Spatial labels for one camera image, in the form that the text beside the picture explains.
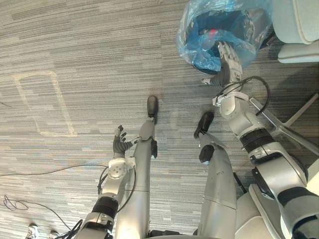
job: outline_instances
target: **shoe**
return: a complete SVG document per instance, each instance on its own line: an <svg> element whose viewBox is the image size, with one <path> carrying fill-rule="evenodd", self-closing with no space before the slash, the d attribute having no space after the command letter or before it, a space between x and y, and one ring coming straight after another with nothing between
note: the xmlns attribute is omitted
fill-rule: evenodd
<svg viewBox="0 0 319 239"><path fill-rule="evenodd" d="M49 239L56 239L58 236L60 236L59 233L57 231L55 231L55 230L52 230L50 232Z"/></svg>
<svg viewBox="0 0 319 239"><path fill-rule="evenodd" d="M159 112L159 100L156 96L150 96L148 98L148 116L154 118L154 123L157 123Z"/></svg>
<svg viewBox="0 0 319 239"><path fill-rule="evenodd" d="M213 112L206 112L203 114L201 119L198 122L197 129L194 133L194 138L198 138L199 132L207 133L210 124L213 122L214 113Z"/></svg>
<svg viewBox="0 0 319 239"><path fill-rule="evenodd" d="M34 223L29 224L28 235L26 235L25 239L36 239L38 237L39 237L38 226Z"/></svg>

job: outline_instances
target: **silver robot leg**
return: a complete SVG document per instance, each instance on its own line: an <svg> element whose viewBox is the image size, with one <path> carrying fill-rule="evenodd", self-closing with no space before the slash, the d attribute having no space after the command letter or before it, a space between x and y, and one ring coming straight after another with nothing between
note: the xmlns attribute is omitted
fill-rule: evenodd
<svg viewBox="0 0 319 239"><path fill-rule="evenodd" d="M134 152L137 180L135 191L122 211L118 213L115 231L116 239L147 238L150 227L150 166L152 156L152 139L155 124L149 118L141 127L140 137ZM125 198L131 193L134 184L134 172L126 186Z"/></svg>
<svg viewBox="0 0 319 239"><path fill-rule="evenodd" d="M209 171L197 235L234 239L237 200L228 154L225 146L211 134L199 133L199 138L200 157L209 160Z"/></svg>

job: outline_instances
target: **blue plastic bag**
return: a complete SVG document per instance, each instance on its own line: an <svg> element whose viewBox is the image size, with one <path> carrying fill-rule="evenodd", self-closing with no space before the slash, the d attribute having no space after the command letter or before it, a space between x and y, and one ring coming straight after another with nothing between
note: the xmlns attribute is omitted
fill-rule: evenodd
<svg viewBox="0 0 319 239"><path fill-rule="evenodd" d="M213 74L221 67L217 41L226 41L248 66L272 24L271 6L271 0L191 0L176 36L180 56Z"/></svg>

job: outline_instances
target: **black cable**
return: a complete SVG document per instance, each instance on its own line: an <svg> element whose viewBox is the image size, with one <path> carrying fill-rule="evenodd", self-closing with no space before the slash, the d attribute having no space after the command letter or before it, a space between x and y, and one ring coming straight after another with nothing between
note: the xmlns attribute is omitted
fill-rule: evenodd
<svg viewBox="0 0 319 239"><path fill-rule="evenodd" d="M22 204L23 205L23 208L19 208L17 206L17 204ZM43 204L40 204L40 203L33 203L33 202L29 202L29 201L26 201L26 200L11 200L8 198L7 195L4 196L4 201L3 201L3 205L0 204L1 207L6 207L8 208L10 211L16 211L16 210L23 210L23 211L26 211L29 209L29 207L26 205L26 204L34 204L34 205L38 205L38 206L41 206L41 207L44 207L48 210L50 210L51 212L53 212L60 220L61 222L69 229L71 230L68 225L63 221L63 219L51 208L43 205Z"/></svg>
<svg viewBox="0 0 319 239"><path fill-rule="evenodd" d="M104 180L105 180L106 177L108 176L108 174L106 174L106 175L102 178L102 176L103 176L105 170L107 170L107 169L108 169L108 167L105 168L105 169L103 170L103 172L101 173L101 175L100 175L99 184L98 184L98 194L101 193L101 191L102 191L102 183L104 182Z"/></svg>
<svg viewBox="0 0 319 239"><path fill-rule="evenodd" d="M66 167L66 168L62 168L62 169L57 169L54 171L50 171L50 172L45 172L45 173L12 173L12 174L5 174L5 175L0 175L0 177L6 177L6 176L35 176L35 175L44 175L44 174L50 174L50 173L55 173L55 172L59 172L62 170L66 170L66 169L70 169L70 168L76 168L76 167L84 167L84 166L99 166L99 167L105 167L105 169L103 170L102 174L105 172L106 169L108 169L108 166L102 165L102 164L81 164L81 165L76 165L76 166L70 166L70 167ZM71 229L69 228L69 226L63 221L63 219L51 208L40 204L40 203L33 203L33 202L29 202L29 201L25 201L25 200L11 200L8 198L7 195L4 196L4 201L3 204L0 204L1 207L6 207L8 208L10 211L16 211L16 210L23 210L26 211L29 209L29 207L26 204L34 204L34 205L39 205L42 206L48 210L50 210L51 212L53 212L60 220L61 222L70 230L68 233L74 233L74 228Z"/></svg>
<svg viewBox="0 0 319 239"><path fill-rule="evenodd" d="M71 239L72 237L74 237L80 230L81 226L82 226L83 220L79 220L75 226L67 233L62 234L58 237L56 237L55 239Z"/></svg>
<svg viewBox="0 0 319 239"><path fill-rule="evenodd" d="M239 84L239 86L237 86L236 88L234 88L234 89L232 89L231 91L227 92L225 95L229 94L230 92L233 92L233 91L237 90L239 87L242 87L242 88L243 88L243 86L244 86L245 84L247 84L248 82L250 82L251 80L258 80L258 81L262 82L263 85L265 86L266 90L267 90L267 99L266 99L266 102L265 102L264 106L256 113L256 115L258 116L258 115L260 115L260 114L267 108L267 106L268 106L268 104L269 104L269 102L270 102L270 97L271 97L271 92L270 92L270 88L269 88L268 83L267 83L263 78L261 78L261 77L259 77L259 76L251 76L251 77L248 77L248 78L246 78L246 79L244 79L244 80L242 80L242 81L231 83L231 84L225 86L225 87L216 95L216 97L221 96L225 90L227 90L228 88L230 88L230 87L232 87L232 86L234 86L234 85L238 85L238 84Z"/></svg>
<svg viewBox="0 0 319 239"><path fill-rule="evenodd" d="M67 167L67 168L57 169L57 170L54 170L54 171L51 171L51 172L46 172L46 173L11 173L11 174L0 175L0 177L6 177L6 176L35 176L35 175L44 175L44 174L50 174L50 173L55 173L55 172L63 171L63 170L70 169L70 168L84 167L84 166L99 166L99 167L108 168L108 166L105 166L105 165L102 165L102 164L81 164L81 165L76 165L76 166L70 166L70 167Z"/></svg>
<svg viewBox="0 0 319 239"><path fill-rule="evenodd" d="M119 213L119 212L127 205L127 203L129 202L129 200L131 199L131 197L132 197L132 195L133 195L133 193L134 193L134 191L135 191L135 187L136 187L136 169L135 169L135 167L134 167L134 184L133 184L133 188L132 188L132 190L131 190L131 193L130 193L128 199L127 199L126 202L123 204L123 206L121 206L121 208L118 209L118 212L117 212L117 213Z"/></svg>

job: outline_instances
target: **chair seat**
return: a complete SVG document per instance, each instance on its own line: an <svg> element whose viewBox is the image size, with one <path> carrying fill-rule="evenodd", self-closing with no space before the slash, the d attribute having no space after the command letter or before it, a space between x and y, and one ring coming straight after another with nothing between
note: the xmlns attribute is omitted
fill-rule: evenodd
<svg viewBox="0 0 319 239"><path fill-rule="evenodd" d="M318 62L319 40L310 45L286 44L281 48L278 60L281 63Z"/></svg>
<svg viewBox="0 0 319 239"><path fill-rule="evenodd" d="M285 43L311 44L319 39L319 0L273 0L273 25Z"/></svg>

